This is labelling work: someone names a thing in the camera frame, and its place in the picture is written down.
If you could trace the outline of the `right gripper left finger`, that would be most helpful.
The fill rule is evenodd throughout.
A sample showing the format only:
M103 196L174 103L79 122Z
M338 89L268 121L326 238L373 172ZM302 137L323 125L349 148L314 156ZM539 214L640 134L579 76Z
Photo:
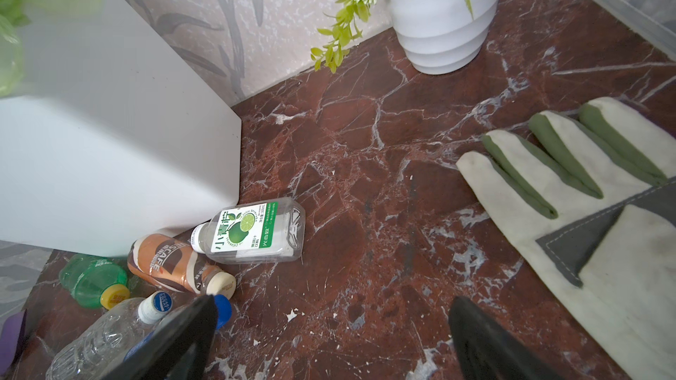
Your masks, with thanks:
M217 322L215 297L198 297L103 378L201 379Z

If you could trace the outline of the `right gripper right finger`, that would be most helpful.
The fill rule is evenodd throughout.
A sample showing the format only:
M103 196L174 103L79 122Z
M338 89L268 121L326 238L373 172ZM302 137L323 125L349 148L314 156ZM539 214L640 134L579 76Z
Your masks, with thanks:
M465 379L561 377L468 297L454 298L448 324Z

